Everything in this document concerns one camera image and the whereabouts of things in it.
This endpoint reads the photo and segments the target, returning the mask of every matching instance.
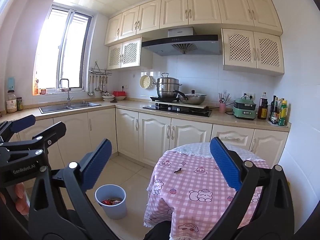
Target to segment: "sink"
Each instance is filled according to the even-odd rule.
[[[46,114],[46,113],[72,110],[72,109],[84,108],[84,107],[93,107],[93,106],[101,106],[101,105],[83,101],[80,103],[71,103],[70,106],[68,106],[67,104],[62,104],[62,105],[55,105],[55,106],[43,106],[43,107],[39,107],[39,109],[41,114]]]

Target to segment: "green electric cooker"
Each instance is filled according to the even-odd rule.
[[[257,116],[256,104],[246,97],[238,98],[233,100],[232,113],[238,119],[254,120]]]

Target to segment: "blue bucket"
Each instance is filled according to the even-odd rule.
[[[127,215],[127,206],[125,204],[126,193],[120,186],[114,184],[103,185],[96,190],[94,196],[106,215],[111,219],[121,219]],[[113,206],[102,203],[102,201],[111,198],[119,198],[122,201]]]

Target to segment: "black pants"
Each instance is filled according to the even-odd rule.
[[[169,240],[171,221],[163,221],[152,228],[143,240]]]

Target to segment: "range hood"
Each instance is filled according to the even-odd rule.
[[[193,27],[168,30],[168,38],[144,41],[142,47],[160,56],[220,54],[218,35],[196,35]]]

